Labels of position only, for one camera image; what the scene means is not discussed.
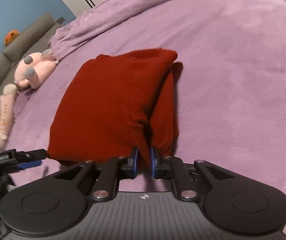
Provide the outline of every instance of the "silver screw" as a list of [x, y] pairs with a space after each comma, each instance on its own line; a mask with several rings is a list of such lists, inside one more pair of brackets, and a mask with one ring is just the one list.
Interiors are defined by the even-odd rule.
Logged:
[[187, 198], [187, 199], [194, 198], [197, 196], [196, 192], [193, 190], [184, 190], [182, 191], [181, 195], [183, 198]]
[[108, 192], [106, 190], [97, 190], [93, 193], [93, 197], [101, 199], [108, 197]]

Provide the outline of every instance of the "gray upholstered bed frame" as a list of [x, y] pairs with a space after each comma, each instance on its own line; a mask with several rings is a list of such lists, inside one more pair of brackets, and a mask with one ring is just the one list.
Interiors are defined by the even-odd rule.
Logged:
[[17, 63], [33, 52], [43, 52], [48, 48], [48, 41], [61, 25], [48, 14], [44, 14], [22, 32], [0, 54], [0, 95], [3, 87], [14, 82]]

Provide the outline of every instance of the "red sweater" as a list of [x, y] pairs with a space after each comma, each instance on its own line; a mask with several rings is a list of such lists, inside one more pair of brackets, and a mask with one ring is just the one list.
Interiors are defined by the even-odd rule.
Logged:
[[174, 85], [182, 70], [171, 50], [147, 49], [87, 61], [75, 75], [50, 130], [53, 159], [105, 162], [138, 146], [172, 152], [178, 136]]

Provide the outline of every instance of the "folded red garment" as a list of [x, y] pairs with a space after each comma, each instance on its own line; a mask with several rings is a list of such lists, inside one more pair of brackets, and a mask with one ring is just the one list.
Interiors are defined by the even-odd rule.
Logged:
[[56, 160], [94, 160], [129, 155], [138, 146], [169, 155], [178, 136], [174, 85], [182, 70], [177, 53], [133, 51], [87, 61], [65, 92], [50, 129], [48, 153]]

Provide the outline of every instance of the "purple bed sheet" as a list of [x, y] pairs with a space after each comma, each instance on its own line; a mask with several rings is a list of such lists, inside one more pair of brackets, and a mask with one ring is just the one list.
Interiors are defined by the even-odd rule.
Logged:
[[[87, 60], [162, 47], [184, 64], [176, 156], [205, 159], [286, 194], [285, 0], [110, 0], [59, 29], [51, 47], [62, 60], [37, 91], [19, 95], [8, 149], [47, 149], [60, 100]], [[22, 185], [58, 169], [46, 160], [13, 178]], [[141, 174], [120, 190], [166, 185]]]

